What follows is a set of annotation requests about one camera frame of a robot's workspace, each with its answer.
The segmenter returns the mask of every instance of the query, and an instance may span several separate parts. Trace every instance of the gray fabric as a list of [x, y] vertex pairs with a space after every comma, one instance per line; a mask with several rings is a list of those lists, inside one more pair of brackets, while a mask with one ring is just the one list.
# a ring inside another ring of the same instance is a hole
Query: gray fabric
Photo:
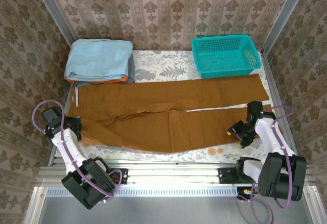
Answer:
[[135, 63], [133, 54], [128, 60], [128, 80], [127, 83], [135, 83]]

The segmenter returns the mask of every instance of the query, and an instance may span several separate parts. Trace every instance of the metal frame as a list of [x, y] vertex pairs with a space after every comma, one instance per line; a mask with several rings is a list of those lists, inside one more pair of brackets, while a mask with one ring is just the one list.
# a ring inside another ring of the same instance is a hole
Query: metal frame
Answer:
[[[281, 99], [270, 70], [267, 56], [262, 54], [262, 62], [267, 76], [267, 81], [271, 91], [274, 105], [281, 105]], [[65, 104], [67, 112], [71, 102], [70, 96]], [[278, 109], [277, 116], [283, 115], [284, 110]], [[289, 124], [286, 119], [282, 120], [280, 126], [284, 130], [284, 136], [289, 146], [295, 151], [296, 146]], [[129, 184], [123, 189], [154, 189], [154, 190], [178, 190], [180, 185], [185, 189], [208, 189], [219, 190], [226, 187], [237, 187], [236, 184], [219, 184], [218, 168], [233, 167], [233, 164], [207, 164], [192, 162], [155, 162], [155, 161], [137, 161], [137, 160], [105, 160], [111, 168], [128, 168]], [[61, 179], [65, 176], [65, 168], [62, 159], [55, 158], [55, 150], [52, 151], [48, 166], [41, 167], [36, 187], [34, 188], [31, 202], [26, 214], [25, 222], [38, 223], [44, 204], [44, 197], [48, 191], [62, 187]], [[314, 181], [308, 172], [303, 193], [306, 198], [313, 223], [327, 223], [327, 216], [322, 206], [320, 196], [316, 186], [311, 186]], [[250, 186], [250, 184], [240, 184], [239, 186]]]
[[276, 39], [278, 38], [279, 34], [281, 33], [283, 27], [285, 26], [288, 18], [292, 14], [297, 2], [299, 0], [285, 0], [285, 3], [279, 12], [279, 15], [273, 24], [263, 46], [262, 51], [267, 55], [269, 54], [271, 48], [273, 47]]
[[67, 41], [67, 44], [69, 46], [72, 45], [72, 43], [75, 41], [75, 37], [70, 31], [70, 27], [66, 23], [65, 18], [60, 13], [60, 10], [58, 9], [58, 6], [55, 2], [55, 0], [42, 0], [44, 2], [44, 5], [48, 9], [49, 13], [51, 14], [53, 20], [55, 21], [56, 25], [58, 26], [61, 34]]
[[66, 103], [65, 103], [65, 106], [64, 106], [64, 111], [65, 111], [65, 114], [68, 113], [68, 110], [69, 110], [69, 107], [71, 106], [71, 102], [72, 102], [72, 91], [73, 91], [73, 88], [75, 87], [75, 82], [72, 82], [71, 83], [71, 86], [69, 88], [69, 91], [68, 91], [68, 95], [67, 95], [67, 100], [66, 100]]

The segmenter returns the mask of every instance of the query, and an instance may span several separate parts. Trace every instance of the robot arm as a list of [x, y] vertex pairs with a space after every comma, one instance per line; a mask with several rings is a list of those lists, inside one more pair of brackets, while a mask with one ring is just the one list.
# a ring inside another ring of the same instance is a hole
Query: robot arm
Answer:
[[[62, 115], [59, 107], [47, 109], [42, 116], [47, 121], [46, 138], [57, 146], [65, 162], [67, 176], [61, 182], [87, 209], [103, 201], [106, 198], [104, 193], [113, 196], [119, 178], [121, 184], [127, 183], [127, 169], [119, 169], [118, 173], [115, 172], [117, 169], [110, 169], [101, 158], [91, 159], [84, 156], [78, 144], [81, 140], [79, 118]], [[64, 128], [61, 128], [62, 116], [64, 116]]]
[[[244, 148], [249, 146], [255, 137], [259, 135], [268, 153], [264, 163], [253, 158], [241, 157], [236, 165], [235, 172], [239, 178], [247, 179], [250, 177], [258, 183], [259, 192], [262, 196], [287, 199], [288, 195], [288, 174], [293, 177], [292, 200], [298, 201], [302, 196], [302, 189], [305, 180], [307, 162], [303, 157], [297, 156], [286, 144], [278, 124], [273, 125], [276, 119], [272, 112], [263, 111], [261, 102], [250, 102], [247, 105], [248, 116], [247, 123], [239, 121], [228, 129], [229, 135], [234, 134], [239, 139], [239, 145]], [[280, 145], [275, 134], [273, 126], [283, 143]], [[291, 162], [291, 172], [287, 172], [286, 158], [284, 150], [287, 151]]]

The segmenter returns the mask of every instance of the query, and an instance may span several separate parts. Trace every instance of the black bracket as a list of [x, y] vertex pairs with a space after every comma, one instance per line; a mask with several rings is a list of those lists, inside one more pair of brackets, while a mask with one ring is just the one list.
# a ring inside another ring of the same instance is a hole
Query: black bracket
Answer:
[[81, 140], [82, 125], [80, 118], [73, 118], [63, 115], [61, 109], [57, 106], [45, 110], [42, 113], [42, 116], [47, 122], [47, 126], [45, 127], [45, 135], [48, 142], [52, 143], [52, 138], [54, 138], [54, 136], [60, 132], [62, 116], [64, 116], [63, 129], [65, 130], [70, 128], [77, 136], [77, 140]]
[[220, 184], [236, 184], [236, 183], [248, 183], [251, 184], [253, 179], [243, 172], [243, 166], [245, 160], [256, 160], [255, 158], [248, 157], [240, 157], [240, 159], [236, 162], [235, 167], [230, 168], [219, 168], [218, 169], [218, 177]]
[[[101, 161], [101, 163], [106, 167], [104, 171], [96, 161]], [[100, 158], [88, 159], [83, 161], [83, 165], [80, 170], [84, 175], [90, 175], [91, 181], [108, 193], [114, 193], [116, 184], [119, 181], [120, 173], [113, 173], [111, 176], [108, 175], [113, 169], [109, 168], [105, 162]], [[127, 183], [128, 169], [120, 169], [123, 173], [122, 184]], [[102, 201], [106, 196], [87, 182], [85, 182], [81, 176], [76, 172], [69, 172], [67, 176], [61, 180], [63, 186], [87, 209], [93, 208], [99, 201]]]
[[[307, 162], [304, 157], [293, 155], [289, 157], [293, 177], [292, 198], [299, 201], [303, 192], [306, 177]], [[287, 199], [289, 182], [288, 174], [281, 173], [287, 170], [286, 158], [278, 153], [269, 153], [259, 176], [259, 192], [262, 196]]]
[[273, 112], [265, 112], [263, 110], [262, 102], [252, 101], [247, 104], [247, 117], [246, 122], [238, 121], [233, 126], [231, 126], [227, 133], [229, 135], [234, 134], [240, 141], [241, 148], [249, 146], [256, 136], [255, 123], [260, 118], [272, 118], [276, 119]]

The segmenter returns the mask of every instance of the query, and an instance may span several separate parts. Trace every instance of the cable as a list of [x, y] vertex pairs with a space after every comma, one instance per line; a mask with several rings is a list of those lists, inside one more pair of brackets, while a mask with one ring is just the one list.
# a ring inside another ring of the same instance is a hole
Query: cable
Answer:
[[263, 206], [265, 206], [269, 212], [271, 213], [271, 222], [270, 224], [273, 224], [274, 223], [274, 213], [271, 209], [271, 207], [269, 206], [269, 204], [263, 200], [257, 200], [256, 198], [253, 198], [253, 191], [254, 191], [254, 186], [256, 185], [256, 182], [254, 181], [253, 184], [252, 184], [252, 187], [251, 187], [251, 195], [250, 195], [250, 199], [248, 200], [247, 198], [245, 198], [244, 196], [241, 196], [241, 195], [238, 195], [238, 197], [244, 199], [245, 201], [248, 201], [250, 204], [251, 204], [251, 210], [252, 210], [252, 213], [253, 213], [253, 216], [255, 217], [255, 220], [259, 223], [259, 224], [262, 224], [262, 222], [260, 222], [260, 220], [258, 219], [256, 213], [255, 213], [255, 210], [254, 210], [254, 206], [253, 206], [253, 202], [258, 202], [260, 204], [262, 204]]
[[[277, 139], [277, 141], [279, 142], [280, 146], [282, 147], [283, 149], [283, 152], [285, 154], [285, 159], [286, 159], [286, 166], [287, 166], [287, 171], [288, 171], [288, 185], [289, 185], [289, 188], [288, 188], [288, 194], [287, 194], [287, 202], [286, 202], [286, 205], [283, 207], [279, 201], [275, 199], [277, 205], [282, 209], [282, 210], [287, 210], [289, 207], [290, 207], [290, 204], [291, 204], [291, 200], [292, 200], [292, 193], [293, 193], [293, 176], [292, 176], [292, 168], [291, 168], [291, 162], [290, 162], [290, 159], [289, 159], [289, 155], [287, 153], [287, 150], [285, 149], [285, 146], [281, 140], [281, 138], [279, 137], [277, 131], [276, 131], [276, 127], [278, 127], [278, 125], [276, 125], [276, 123], [282, 119], [282, 118], [286, 118], [286, 117], [289, 117], [289, 116], [292, 116], [294, 113], [295, 113], [295, 109], [290, 107], [290, 106], [287, 106], [287, 105], [280, 105], [280, 106], [275, 106], [275, 107], [272, 107], [268, 110], [272, 110], [272, 109], [275, 109], [275, 108], [289, 108], [291, 109], [291, 112], [288, 113], [288, 114], [285, 114], [285, 115], [281, 115], [279, 116], [278, 118], [276, 118], [273, 123], [272, 123], [272, 131]], [[268, 208], [268, 210], [270, 211], [271, 213], [271, 223], [270, 224], [273, 224], [274, 222], [274, 214], [273, 214], [273, 211], [271, 209], [271, 207], [269, 206], [269, 204], [263, 200], [257, 200], [257, 199], [254, 199], [253, 198], [253, 191], [254, 191], [254, 186], [256, 185], [256, 181], [253, 182], [252, 184], [252, 187], [251, 187], [251, 195], [250, 195], [250, 203], [251, 203], [251, 210], [252, 210], [252, 213], [253, 213], [253, 216], [255, 217], [256, 221], [259, 223], [259, 224], [262, 224], [258, 217], [256, 216], [256, 213], [255, 213], [255, 210], [254, 210], [254, 206], [253, 206], [253, 202], [259, 202], [261, 203], [262, 205], [266, 206]], [[244, 200], [247, 200], [245, 197], [239, 195], [239, 197], [241, 197], [242, 199]]]
[[282, 118], [286, 118], [286, 117], [289, 117], [289, 116], [292, 116], [294, 113], [295, 113], [295, 109], [292, 108], [291, 106], [286, 106], [286, 105], [280, 105], [280, 106], [275, 106], [275, 107], [272, 107], [271, 109], [275, 109], [275, 108], [289, 108], [291, 109], [292, 111], [288, 114], [284, 114], [284, 115], [281, 115], [279, 116], [277, 119], [274, 120], [274, 122], [272, 123], [273, 127], [272, 127], [272, 131], [277, 139], [277, 141], [279, 142], [280, 146], [282, 147], [283, 149], [283, 152], [285, 154], [285, 159], [286, 159], [286, 166], [287, 166], [287, 171], [288, 171], [288, 194], [287, 194], [287, 202], [285, 204], [285, 206], [283, 207], [280, 202], [276, 199], [276, 203], [277, 205], [282, 209], [282, 210], [287, 210], [289, 207], [290, 207], [290, 204], [291, 204], [291, 201], [292, 201], [292, 193], [293, 193], [293, 176], [292, 176], [292, 168], [291, 168], [291, 162], [290, 162], [290, 159], [289, 159], [289, 155], [287, 153], [287, 150], [285, 149], [285, 146], [281, 140], [281, 138], [279, 137], [277, 131], [276, 131], [276, 123], [282, 119]]
[[42, 101], [40, 102], [38, 105], [36, 105], [36, 107], [34, 108], [33, 110], [33, 113], [32, 113], [32, 122], [33, 122], [33, 125], [35, 126], [36, 129], [38, 129], [40, 132], [42, 132], [43, 134], [45, 134], [45, 131], [42, 130], [39, 126], [37, 126], [36, 122], [35, 122], [35, 113], [37, 111], [37, 109], [45, 104], [45, 103], [48, 103], [48, 102], [52, 102], [52, 103], [55, 103], [57, 104], [60, 109], [61, 109], [61, 113], [62, 113], [62, 116], [61, 116], [61, 124], [60, 124], [60, 136], [61, 136], [61, 141], [62, 141], [62, 145], [69, 157], [69, 159], [71, 160], [73, 166], [75, 167], [75, 170], [76, 172], [80, 175], [80, 177], [85, 181], [87, 182], [91, 187], [93, 187], [94, 189], [96, 189], [97, 191], [99, 191], [100, 193], [102, 193], [103, 195], [105, 196], [109, 196], [109, 200], [113, 197], [114, 193], [116, 193], [116, 189], [120, 186], [121, 182], [122, 182], [122, 178], [123, 178], [123, 173], [120, 169], [115, 169], [113, 171], [111, 171], [109, 173], [109, 175], [113, 174], [114, 172], [119, 172], [120, 173], [120, 179], [119, 179], [119, 183], [118, 185], [116, 186], [116, 189], [114, 191], [114, 193], [109, 193], [109, 192], [106, 192], [105, 190], [103, 190], [102, 188], [98, 187], [96, 184], [94, 184], [89, 178], [86, 177], [86, 175], [83, 174], [83, 172], [80, 170], [80, 168], [78, 167], [77, 163], [76, 163], [76, 160], [72, 157], [71, 153], [69, 152], [68, 150], [68, 147], [66, 145], [66, 141], [64, 140], [64, 119], [65, 119], [65, 111], [64, 111], [64, 108], [63, 106], [58, 102], [58, 101], [55, 101], [55, 100], [45, 100], [45, 101]]

